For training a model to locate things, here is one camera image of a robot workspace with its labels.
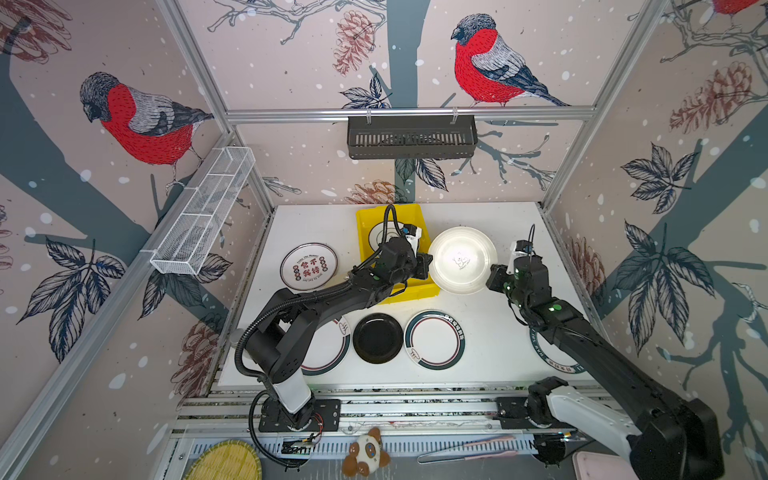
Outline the plush panda toy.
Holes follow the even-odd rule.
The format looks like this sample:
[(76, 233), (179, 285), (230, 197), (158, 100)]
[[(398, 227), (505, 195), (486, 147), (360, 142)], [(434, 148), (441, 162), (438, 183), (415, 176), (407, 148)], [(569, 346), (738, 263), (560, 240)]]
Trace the plush panda toy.
[(342, 474), (346, 477), (369, 477), (377, 470), (386, 467), (391, 457), (383, 449), (381, 430), (374, 427), (360, 435), (350, 446), (342, 463)]

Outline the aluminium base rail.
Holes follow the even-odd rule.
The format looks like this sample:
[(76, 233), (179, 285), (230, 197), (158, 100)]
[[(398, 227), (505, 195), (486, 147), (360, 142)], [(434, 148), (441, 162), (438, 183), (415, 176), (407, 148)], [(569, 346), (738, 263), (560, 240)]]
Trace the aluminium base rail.
[(336, 460), (374, 427), (381, 430), (383, 448), (394, 458), (416, 458), (501, 436), (515, 436), (518, 453), (528, 455), (588, 441), (564, 423), (549, 427), (530, 423), (522, 387), (323, 392), (316, 403), (316, 419), (298, 431), (285, 426), (276, 407), (254, 403), (252, 396), (244, 391), (187, 401), (170, 430), (179, 458), (196, 458), (221, 441), (259, 440), (277, 458)]

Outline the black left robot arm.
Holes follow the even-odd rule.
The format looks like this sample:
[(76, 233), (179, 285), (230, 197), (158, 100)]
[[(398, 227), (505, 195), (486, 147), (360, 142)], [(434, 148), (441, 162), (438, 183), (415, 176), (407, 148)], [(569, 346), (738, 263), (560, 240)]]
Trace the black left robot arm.
[(237, 371), (263, 384), (291, 429), (305, 428), (315, 414), (315, 397), (301, 371), (315, 332), (404, 293), (412, 279), (428, 278), (432, 256), (418, 251), (417, 227), (401, 228), (392, 204), (386, 206), (382, 224), (382, 243), (344, 282), (308, 293), (287, 288), (275, 292), (235, 346)]

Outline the pink chopsticks tongs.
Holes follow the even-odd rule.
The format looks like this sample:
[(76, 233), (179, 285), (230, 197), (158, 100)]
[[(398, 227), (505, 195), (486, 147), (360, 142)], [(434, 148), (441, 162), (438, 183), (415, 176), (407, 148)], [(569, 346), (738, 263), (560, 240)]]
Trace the pink chopsticks tongs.
[(516, 442), (515, 436), (501, 436), (467, 442), (419, 455), (416, 461), (419, 465), (428, 465), (515, 456), (519, 451)]

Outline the black round plate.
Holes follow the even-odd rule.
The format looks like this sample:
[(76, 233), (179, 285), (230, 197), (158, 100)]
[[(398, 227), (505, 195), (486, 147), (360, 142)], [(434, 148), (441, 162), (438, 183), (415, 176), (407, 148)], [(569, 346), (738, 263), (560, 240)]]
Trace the black round plate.
[(384, 364), (394, 359), (404, 341), (401, 324), (391, 315), (373, 313), (355, 327), (352, 343), (357, 355), (370, 364)]

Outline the woven bamboo mat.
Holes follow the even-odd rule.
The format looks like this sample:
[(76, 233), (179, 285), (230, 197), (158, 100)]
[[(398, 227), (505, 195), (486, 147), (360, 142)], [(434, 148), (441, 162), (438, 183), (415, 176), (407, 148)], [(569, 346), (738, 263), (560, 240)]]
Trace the woven bamboo mat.
[(220, 442), (206, 450), (190, 467), (184, 480), (261, 480), (261, 460), (250, 444)]

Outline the white plate red Chinese characters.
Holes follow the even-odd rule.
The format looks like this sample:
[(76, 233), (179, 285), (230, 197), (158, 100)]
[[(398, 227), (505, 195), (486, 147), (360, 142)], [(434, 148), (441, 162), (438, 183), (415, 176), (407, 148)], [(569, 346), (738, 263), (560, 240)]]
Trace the white plate red Chinese characters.
[(288, 288), (310, 291), (327, 284), (337, 267), (338, 258), (331, 247), (323, 243), (305, 243), (283, 258), (279, 273)]

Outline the large cream plate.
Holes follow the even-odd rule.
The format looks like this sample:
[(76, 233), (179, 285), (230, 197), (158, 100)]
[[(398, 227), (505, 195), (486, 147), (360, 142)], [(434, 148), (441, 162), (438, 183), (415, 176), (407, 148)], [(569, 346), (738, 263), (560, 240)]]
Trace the large cream plate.
[(429, 275), (443, 291), (471, 295), (486, 288), (491, 266), (498, 260), (491, 239), (480, 230), (457, 226), (441, 232), (431, 243)]

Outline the white plate green rim centre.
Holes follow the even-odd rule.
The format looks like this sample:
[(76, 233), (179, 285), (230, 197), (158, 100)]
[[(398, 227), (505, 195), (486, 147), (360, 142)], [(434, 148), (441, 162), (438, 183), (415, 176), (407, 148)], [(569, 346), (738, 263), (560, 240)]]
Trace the white plate green rim centre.
[(433, 371), (453, 368), (466, 349), (460, 323), (438, 310), (414, 315), (406, 325), (403, 342), (405, 352), (414, 363)]

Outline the aluminium frame corner post right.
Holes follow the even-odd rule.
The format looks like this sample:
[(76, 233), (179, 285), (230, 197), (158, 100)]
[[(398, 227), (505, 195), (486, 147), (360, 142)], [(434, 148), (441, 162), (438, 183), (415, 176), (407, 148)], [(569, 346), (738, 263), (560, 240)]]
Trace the aluminium frame corner post right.
[(632, 28), (618, 52), (605, 83), (596, 97), (591, 117), (584, 122), (563, 163), (554, 176), (543, 201), (540, 203), (545, 214), (551, 214), (554, 210), (578, 163), (586, 154), (590, 143), (596, 136), (603, 121), (607, 118), (621, 89), (632, 73), (632, 69), (650, 40), (667, 5), (668, 1), (645, 1), (635, 16)]

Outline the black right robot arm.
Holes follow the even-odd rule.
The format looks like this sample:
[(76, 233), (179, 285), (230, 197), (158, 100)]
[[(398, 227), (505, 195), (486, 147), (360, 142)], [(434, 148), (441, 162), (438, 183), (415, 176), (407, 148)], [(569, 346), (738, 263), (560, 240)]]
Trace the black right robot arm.
[(529, 387), (528, 421), (580, 430), (627, 461), (640, 479), (721, 478), (725, 465), (713, 410), (656, 382), (575, 307), (553, 296), (531, 238), (517, 241), (511, 261), (491, 266), (487, 288), (503, 294), (519, 323), (574, 359), (621, 407), (615, 411), (551, 376)]

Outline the yellow plastic bin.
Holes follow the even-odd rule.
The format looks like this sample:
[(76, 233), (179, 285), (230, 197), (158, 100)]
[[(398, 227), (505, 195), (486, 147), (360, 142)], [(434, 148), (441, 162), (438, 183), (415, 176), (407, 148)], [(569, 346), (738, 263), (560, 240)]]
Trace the yellow plastic bin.
[[(356, 213), (358, 245), (361, 261), (366, 260), (372, 255), (382, 242), (385, 209), (385, 206), (379, 206), (376, 208), (358, 210)], [(419, 252), (427, 253), (431, 245), (431, 238), (421, 207), (417, 204), (402, 204), (396, 205), (395, 210), (401, 226), (404, 224), (414, 224), (422, 229)], [(424, 300), (436, 297), (439, 293), (440, 288), (430, 277), (427, 280), (412, 279), (409, 281), (408, 287), (403, 294), (385, 300), (384, 304)]]

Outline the white plate green rim left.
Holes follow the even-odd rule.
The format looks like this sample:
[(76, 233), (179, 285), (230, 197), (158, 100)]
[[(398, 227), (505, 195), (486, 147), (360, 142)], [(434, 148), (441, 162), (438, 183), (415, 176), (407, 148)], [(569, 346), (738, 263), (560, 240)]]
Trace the white plate green rim left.
[(306, 376), (319, 376), (336, 368), (351, 345), (349, 323), (341, 318), (328, 322), (314, 333), (301, 370)]

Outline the aluminium frame horizontal bar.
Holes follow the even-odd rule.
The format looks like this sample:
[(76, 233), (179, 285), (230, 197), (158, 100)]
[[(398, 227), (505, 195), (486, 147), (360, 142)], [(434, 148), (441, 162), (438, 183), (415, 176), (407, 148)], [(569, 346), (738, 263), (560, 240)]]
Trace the aluminium frame horizontal bar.
[(393, 109), (282, 109), (282, 110), (231, 110), (225, 118), (231, 125), (271, 123), (333, 123), (362, 117), (425, 117), (425, 116), (474, 116), (476, 120), (576, 120), (592, 119), (597, 109), (592, 106), (522, 106), (522, 107), (448, 107), (448, 108), (393, 108)]

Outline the aluminium frame corner post left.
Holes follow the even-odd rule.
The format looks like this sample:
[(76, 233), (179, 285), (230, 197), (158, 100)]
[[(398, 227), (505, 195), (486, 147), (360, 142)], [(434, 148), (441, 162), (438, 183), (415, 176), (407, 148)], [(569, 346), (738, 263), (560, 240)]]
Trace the aluminium frame corner post left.
[[(230, 144), (249, 147), (250, 145), (246, 143), (242, 132), (228, 119), (229, 111), (226, 107), (222, 91), (219, 89), (212, 75), (212, 68), (206, 62), (191, 27), (185, 18), (181, 2), (176, 0), (157, 0), (156, 3), (179, 51), (184, 57), (192, 77), (195, 79), (209, 110), (214, 116), (220, 132), (229, 140)], [(276, 205), (272, 198), (271, 190), (263, 180), (261, 163), (264, 160), (264, 156), (253, 145), (250, 147), (253, 149), (255, 157), (252, 172), (248, 176), (250, 190), (256, 197), (265, 215), (270, 216), (274, 213)]]

